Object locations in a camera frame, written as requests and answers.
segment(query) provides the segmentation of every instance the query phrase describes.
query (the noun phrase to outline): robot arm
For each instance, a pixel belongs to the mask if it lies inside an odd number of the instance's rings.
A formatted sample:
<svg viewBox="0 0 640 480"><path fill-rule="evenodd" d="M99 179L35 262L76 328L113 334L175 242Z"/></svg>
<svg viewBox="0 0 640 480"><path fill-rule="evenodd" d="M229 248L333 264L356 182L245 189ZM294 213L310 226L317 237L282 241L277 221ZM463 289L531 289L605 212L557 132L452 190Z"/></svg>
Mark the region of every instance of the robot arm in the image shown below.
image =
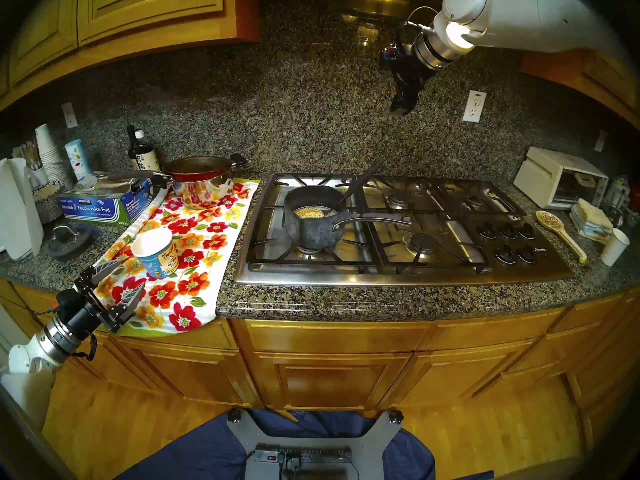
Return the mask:
<svg viewBox="0 0 640 480"><path fill-rule="evenodd" d="M418 29L409 45L400 40L405 26ZM631 64L615 32L581 0L442 0L431 25L407 20L382 50L380 67L396 82L385 113L413 110L424 83L476 46L548 53L597 48Z"/></svg>
<svg viewBox="0 0 640 480"><path fill-rule="evenodd" d="M9 373L2 375L2 385L42 428L47 415L49 394L56 369L70 356L91 361L97 348L94 335L101 324L117 332L134 314L142 299L145 282L130 292L123 292L120 303L105 308L93 290L101 280L119 267L122 260L114 260L87 267L75 279L76 289L57 293L53 319L31 337L26 345L14 345L9 352ZM82 342L91 338L89 354L77 353Z"/></svg>

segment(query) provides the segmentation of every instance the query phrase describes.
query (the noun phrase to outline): bottle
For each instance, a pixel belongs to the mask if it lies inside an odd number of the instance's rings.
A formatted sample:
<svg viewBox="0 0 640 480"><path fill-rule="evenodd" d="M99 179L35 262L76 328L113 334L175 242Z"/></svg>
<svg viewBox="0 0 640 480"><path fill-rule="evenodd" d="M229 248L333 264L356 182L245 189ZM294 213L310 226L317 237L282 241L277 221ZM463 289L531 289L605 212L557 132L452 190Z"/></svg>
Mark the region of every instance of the bottle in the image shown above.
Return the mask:
<svg viewBox="0 0 640 480"><path fill-rule="evenodd" d="M133 149L140 170L160 170L154 146L145 139L145 131L136 130L136 139L136 145Z"/></svg>
<svg viewBox="0 0 640 480"><path fill-rule="evenodd" d="M138 160L136 159L136 152L134 151L134 146L136 145L136 127L133 125L127 125L127 134L129 135L129 142L131 142L131 146L129 148L129 161L131 162L131 168L133 168L133 170L140 170Z"/></svg>

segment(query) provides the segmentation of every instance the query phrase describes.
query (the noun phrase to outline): spotted ceramic spoon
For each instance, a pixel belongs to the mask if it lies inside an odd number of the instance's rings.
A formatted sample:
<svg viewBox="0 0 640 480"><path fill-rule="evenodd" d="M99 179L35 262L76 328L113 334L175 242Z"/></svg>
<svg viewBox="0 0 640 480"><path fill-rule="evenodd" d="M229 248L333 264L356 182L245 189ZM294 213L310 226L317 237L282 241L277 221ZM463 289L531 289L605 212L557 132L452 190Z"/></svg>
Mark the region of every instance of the spotted ceramic spoon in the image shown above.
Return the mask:
<svg viewBox="0 0 640 480"><path fill-rule="evenodd" d="M575 242L572 237L565 230L565 224L562 223L556 215L553 213L549 213L549 211L536 211L536 218L542 224L543 227L548 228L550 231L554 231L561 238L564 239L564 242L569 244L573 252L578 255L578 260L580 263L584 263L587 261L587 255L583 251L583 249Z"/></svg>

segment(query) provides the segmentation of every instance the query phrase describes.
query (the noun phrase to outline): gas stovetop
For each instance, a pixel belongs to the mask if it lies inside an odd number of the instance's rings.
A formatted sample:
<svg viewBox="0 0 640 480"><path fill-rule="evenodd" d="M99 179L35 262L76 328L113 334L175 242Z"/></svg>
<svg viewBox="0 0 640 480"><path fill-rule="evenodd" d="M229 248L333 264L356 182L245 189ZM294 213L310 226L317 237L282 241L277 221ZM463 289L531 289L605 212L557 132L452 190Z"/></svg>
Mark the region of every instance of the gas stovetop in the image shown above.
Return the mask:
<svg viewBox="0 0 640 480"><path fill-rule="evenodd" d="M372 177L352 213L410 216L410 225L356 222L331 248L302 251L284 227L284 198L300 186L343 193L353 175L276 173L265 184L235 268L239 284L455 286L566 279L573 271L527 214L491 182Z"/></svg>

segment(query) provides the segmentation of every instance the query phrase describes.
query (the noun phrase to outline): pot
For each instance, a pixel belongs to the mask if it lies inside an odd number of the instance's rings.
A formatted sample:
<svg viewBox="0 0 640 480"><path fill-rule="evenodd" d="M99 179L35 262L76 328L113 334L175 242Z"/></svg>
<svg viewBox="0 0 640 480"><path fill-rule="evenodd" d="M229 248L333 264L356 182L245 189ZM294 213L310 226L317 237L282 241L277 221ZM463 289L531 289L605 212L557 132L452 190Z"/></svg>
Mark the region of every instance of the pot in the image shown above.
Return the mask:
<svg viewBox="0 0 640 480"><path fill-rule="evenodd" d="M247 160L238 153L229 158L219 156L189 156L167 162L163 171L127 170L96 174L109 179L130 179L161 175L170 184L185 206L205 209L233 190L233 169L245 165Z"/></svg>
<svg viewBox="0 0 640 480"><path fill-rule="evenodd" d="M324 217L299 217L296 210L319 207ZM344 233L344 225L352 222L387 222L411 225L411 217L391 213L350 213L342 194L327 185L306 185L287 194L284 199L284 222L287 235L296 246L317 251L330 248Z"/></svg>

